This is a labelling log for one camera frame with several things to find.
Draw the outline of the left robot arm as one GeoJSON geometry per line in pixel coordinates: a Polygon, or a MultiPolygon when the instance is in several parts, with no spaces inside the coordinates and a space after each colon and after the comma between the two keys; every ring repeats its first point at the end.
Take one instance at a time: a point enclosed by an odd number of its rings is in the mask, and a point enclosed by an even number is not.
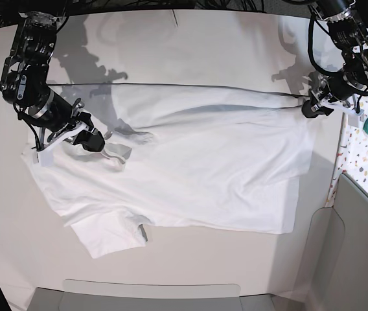
{"type": "Polygon", "coordinates": [[[357,97],[353,112],[360,113],[360,99],[368,97],[368,30],[354,1],[309,1],[308,57],[318,73],[318,85],[309,91],[310,98],[302,105],[302,113],[313,119],[330,115],[334,106],[351,108],[348,99],[357,97]],[[314,58],[314,26],[324,21],[329,38],[343,58],[337,71],[322,68],[314,58]]]}

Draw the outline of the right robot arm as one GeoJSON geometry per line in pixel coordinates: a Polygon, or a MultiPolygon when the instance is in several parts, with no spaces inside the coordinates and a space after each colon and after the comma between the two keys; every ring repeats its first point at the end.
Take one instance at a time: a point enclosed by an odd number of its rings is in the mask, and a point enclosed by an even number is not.
{"type": "Polygon", "coordinates": [[[59,18],[27,12],[18,25],[0,80],[3,99],[33,132],[35,149],[42,152],[62,139],[88,152],[101,152],[105,142],[81,98],[70,104],[47,84],[56,45],[59,18]]]}

